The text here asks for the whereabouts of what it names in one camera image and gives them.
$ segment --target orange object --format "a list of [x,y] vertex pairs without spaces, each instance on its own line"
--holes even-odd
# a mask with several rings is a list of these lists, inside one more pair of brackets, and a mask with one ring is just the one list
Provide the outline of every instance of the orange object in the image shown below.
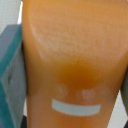
[[25,0],[28,128],[107,128],[128,64],[126,0]]

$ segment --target curved orange surface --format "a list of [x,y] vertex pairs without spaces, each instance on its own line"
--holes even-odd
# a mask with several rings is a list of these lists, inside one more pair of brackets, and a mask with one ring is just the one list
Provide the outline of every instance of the curved orange surface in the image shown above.
[[[26,0],[23,41],[28,128],[107,128],[128,64],[128,2]],[[73,116],[53,99],[101,108]]]

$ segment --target white stripe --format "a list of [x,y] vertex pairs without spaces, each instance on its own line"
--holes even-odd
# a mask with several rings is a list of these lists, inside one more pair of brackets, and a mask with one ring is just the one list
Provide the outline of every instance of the white stripe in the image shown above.
[[101,105],[73,105],[52,99],[52,108],[58,112],[71,116],[92,116],[100,112]]

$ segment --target white label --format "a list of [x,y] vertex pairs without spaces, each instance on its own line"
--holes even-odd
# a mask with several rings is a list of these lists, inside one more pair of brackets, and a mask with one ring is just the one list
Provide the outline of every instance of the white label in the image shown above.
[[101,105],[73,105],[52,99],[52,108],[58,112],[68,114],[71,116],[92,116],[100,112]]

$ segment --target gray surface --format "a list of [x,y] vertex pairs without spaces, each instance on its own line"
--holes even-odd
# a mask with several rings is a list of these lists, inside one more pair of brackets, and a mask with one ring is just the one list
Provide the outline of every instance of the gray surface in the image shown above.
[[7,52],[9,45],[12,43],[18,28],[18,25],[9,25],[0,35],[0,61],[3,59],[5,53]]

